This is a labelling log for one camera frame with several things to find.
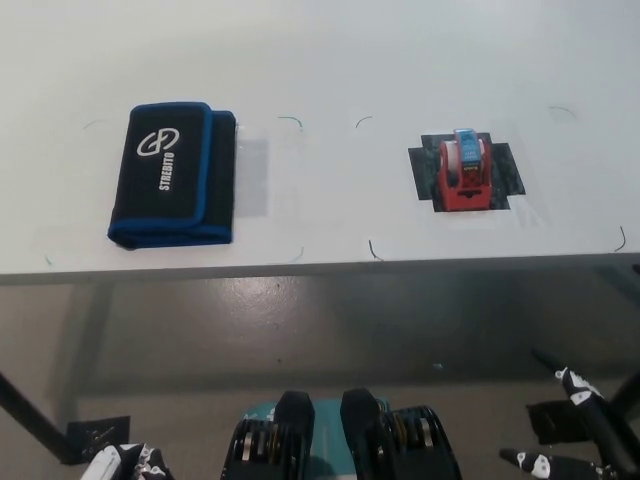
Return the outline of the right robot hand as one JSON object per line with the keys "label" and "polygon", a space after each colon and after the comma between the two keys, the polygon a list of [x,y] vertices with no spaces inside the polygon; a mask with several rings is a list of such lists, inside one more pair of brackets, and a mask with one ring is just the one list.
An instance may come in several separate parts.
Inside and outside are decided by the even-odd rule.
{"label": "right robot hand", "polygon": [[551,446],[590,441],[600,461],[515,448],[502,448],[499,457],[535,479],[637,479],[639,436],[628,417],[639,405],[639,376],[632,376],[613,397],[606,398],[566,362],[539,349],[531,354],[554,375],[567,396],[563,401],[528,407],[539,443]]}

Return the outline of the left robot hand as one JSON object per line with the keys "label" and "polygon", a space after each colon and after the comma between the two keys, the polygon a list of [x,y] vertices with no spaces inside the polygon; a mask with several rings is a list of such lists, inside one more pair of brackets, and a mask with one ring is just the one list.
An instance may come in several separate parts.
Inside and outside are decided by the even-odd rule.
{"label": "left robot hand", "polygon": [[160,449],[146,443],[108,445],[99,451],[81,480],[174,480]]}

